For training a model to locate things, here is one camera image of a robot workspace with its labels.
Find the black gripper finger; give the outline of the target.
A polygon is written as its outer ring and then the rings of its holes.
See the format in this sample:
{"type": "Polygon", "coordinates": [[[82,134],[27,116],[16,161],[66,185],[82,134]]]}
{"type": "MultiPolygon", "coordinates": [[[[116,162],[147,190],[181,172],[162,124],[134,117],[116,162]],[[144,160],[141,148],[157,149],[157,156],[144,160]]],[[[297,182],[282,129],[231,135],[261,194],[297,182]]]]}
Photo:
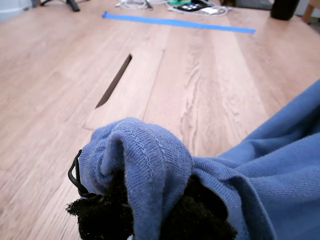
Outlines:
{"type": "Polygon", "coordinates": [[[182,197],[166,218],[167,240],[234,240],[223,200],[191,175],[182,197]]]}
{"type": "Polygon", "coordinates": [[[126,240],[134,234],[123,171],[115,173],[106,194],[77,199],[66,211],[77,217],[82,240],[126,240]]]}

